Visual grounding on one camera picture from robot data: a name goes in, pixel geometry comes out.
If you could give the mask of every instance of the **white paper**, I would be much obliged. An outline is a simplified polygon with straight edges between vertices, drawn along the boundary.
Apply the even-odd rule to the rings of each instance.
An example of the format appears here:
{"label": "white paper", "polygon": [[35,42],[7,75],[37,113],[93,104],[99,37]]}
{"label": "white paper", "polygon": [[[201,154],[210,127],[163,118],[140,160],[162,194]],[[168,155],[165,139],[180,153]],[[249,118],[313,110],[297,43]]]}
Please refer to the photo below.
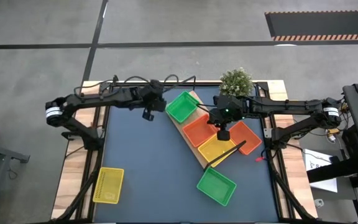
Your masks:
{"label": "white paper", "polygon": [[[314,152],[309,149],[305,149],[304,153],[305,153],[306,171],[331,164],[331,162],[329,160],[329,158],[331,157],[330,155],[323,154],[320,152]],[[310,187],[328,190],[330,192],[335,192],[335,193],[338,192],[338,189],[336,186],[336,178],[333,178],[331,180],[324,180],[324,181],[320,181],[320,182],[311,183]]]}

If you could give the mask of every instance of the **potted plant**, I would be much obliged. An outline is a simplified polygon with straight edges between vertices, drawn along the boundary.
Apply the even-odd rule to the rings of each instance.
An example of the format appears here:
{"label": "potted plant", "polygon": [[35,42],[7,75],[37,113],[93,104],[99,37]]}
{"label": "potted plant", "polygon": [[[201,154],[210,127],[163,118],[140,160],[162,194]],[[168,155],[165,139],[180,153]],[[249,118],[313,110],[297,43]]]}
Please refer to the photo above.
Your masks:
{"label": "potted plant", "polygon": [[242,67],[223,73],[221,81],[222,84],[219,86],[221,95],[248,96],[254,87],[251,75]]}

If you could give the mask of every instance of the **concrete floor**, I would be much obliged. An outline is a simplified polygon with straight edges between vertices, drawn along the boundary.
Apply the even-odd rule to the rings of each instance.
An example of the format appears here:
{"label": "concrete floor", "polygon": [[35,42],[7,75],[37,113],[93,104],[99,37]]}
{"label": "concrete floor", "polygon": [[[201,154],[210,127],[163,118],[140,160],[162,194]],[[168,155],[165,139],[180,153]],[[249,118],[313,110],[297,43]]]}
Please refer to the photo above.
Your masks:
{"label": "concrete floor", "polygon": [[[0,44],[90,43],[101,0],[0,0]],[[264,12],[356,10],[358,0],[110,0],[99,42],[271,40]],[[88,49],[0,50],[0,145],[31,154],[0,194],[0,223],[50,218],[67,142],[45,123],[44,103],[81,84]],[[90,80],[118,75],[218,79],[244,67],[256,80],[282,79],[290,99],[340,98],[358,82],[358,45],[98,49]],[[310,149],[339,149],[316,136]],[[327,221],[357,220],[352,202],[327,201]]]}

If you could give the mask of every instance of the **yellow and black striped edge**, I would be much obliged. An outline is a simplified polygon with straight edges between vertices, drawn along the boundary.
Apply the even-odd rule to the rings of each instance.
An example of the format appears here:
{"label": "yellow and black striped edge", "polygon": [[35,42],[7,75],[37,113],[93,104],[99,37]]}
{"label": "yellow and black striped edge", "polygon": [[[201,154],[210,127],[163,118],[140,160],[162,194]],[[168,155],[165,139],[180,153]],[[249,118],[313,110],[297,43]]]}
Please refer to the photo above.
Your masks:
{"label": "yellow and black striped edge", "polygon": [[[288,11],[288,12],[265,12],[267,14],[289,14],[289,13],[322,13],[322,12],[358,12],[358,10],[337,11]],[[311,41],[311,40],[358,40],[358,34],[343,35],[278,35],[272,37],[276,41]]]}

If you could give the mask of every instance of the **yellow basket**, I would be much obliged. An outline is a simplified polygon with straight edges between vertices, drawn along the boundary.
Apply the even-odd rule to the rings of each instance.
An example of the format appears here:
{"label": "yellow basket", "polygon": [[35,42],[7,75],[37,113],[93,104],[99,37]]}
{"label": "yellow basket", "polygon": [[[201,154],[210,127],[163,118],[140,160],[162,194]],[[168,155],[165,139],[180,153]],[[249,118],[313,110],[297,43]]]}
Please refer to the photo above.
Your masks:
{"label": "yellow basket", "polygon": [[102,167],[93,194],[93,202],[117,204],[121,193],[124,170]]}
{"label": "yellow basket", "polygon": [[[219,141],[218,137],[216,137],[216,134],[214,134],[206,142],[199,146],[198,151],[208,162],[211,162],[212,160],[214,160],[224,152],[230,150],[234,146],[236,145],[231,140]],[[232,153],[229,153],[228,155],[222,157],[220,160],[214,162],[211,167],[216,167],[216,165],[221,163],[227,156],[230,156],[230,154]]]}

